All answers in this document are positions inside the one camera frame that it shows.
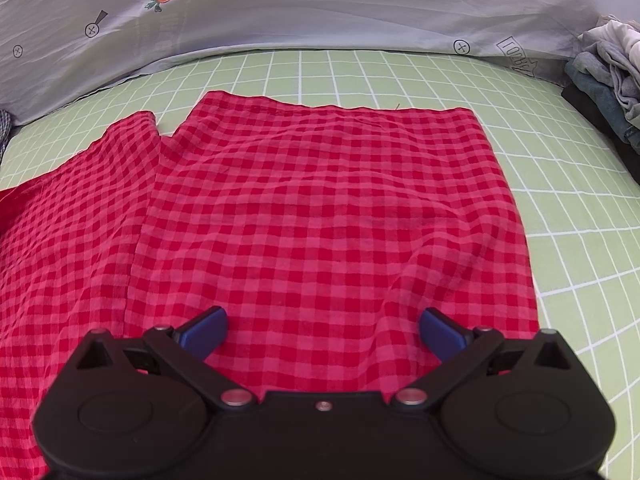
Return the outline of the red checked garment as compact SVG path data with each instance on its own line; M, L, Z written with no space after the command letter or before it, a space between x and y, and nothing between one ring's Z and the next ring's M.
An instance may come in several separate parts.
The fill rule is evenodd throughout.
M476 116L208 92L1 194L1 474L46 465L32 415L81 338L230 318L210 365L269 390L391 394L436 363L428 307L538 330L524 228Z

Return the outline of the folded clothes pile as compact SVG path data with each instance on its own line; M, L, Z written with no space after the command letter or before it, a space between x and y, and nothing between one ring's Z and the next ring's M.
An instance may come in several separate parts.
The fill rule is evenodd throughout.
M561 96L612 144L639 179L639 23L600 18L578 37L582 46L564 66Z

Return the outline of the blue plaid shirt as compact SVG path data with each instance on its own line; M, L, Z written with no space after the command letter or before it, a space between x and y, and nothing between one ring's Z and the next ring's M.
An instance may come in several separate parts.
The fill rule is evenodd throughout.
M2 160L6 147L11 140L13 118L6 110L0 110L0 160Z

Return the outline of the grey carrot print sheet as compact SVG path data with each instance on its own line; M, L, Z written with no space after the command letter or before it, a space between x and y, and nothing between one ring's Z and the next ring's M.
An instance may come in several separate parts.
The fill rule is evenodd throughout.
M639 0L1 0L1 106L24 125L124 78L217 53L469 55L548 81Z

